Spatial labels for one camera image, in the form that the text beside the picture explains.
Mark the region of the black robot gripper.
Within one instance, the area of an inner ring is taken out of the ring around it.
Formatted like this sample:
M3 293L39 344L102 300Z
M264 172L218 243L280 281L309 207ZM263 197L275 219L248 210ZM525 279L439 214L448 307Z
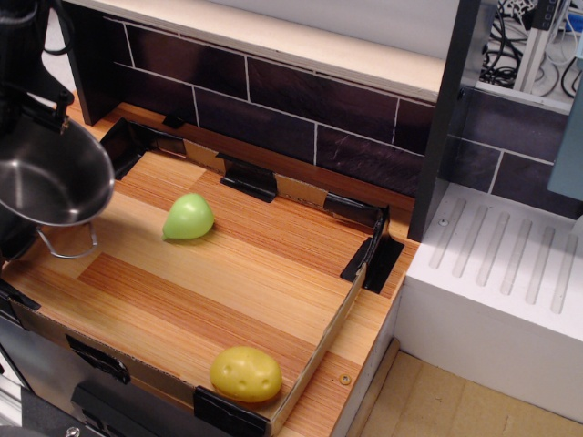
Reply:
M48 18L55 12L66 27L64 46L46 48ZM29 117L49 130L68 127L67 108L74 102L46 69L42 55L67 54L74 44L74 26L60 1L3 1L1 3L1 133Z

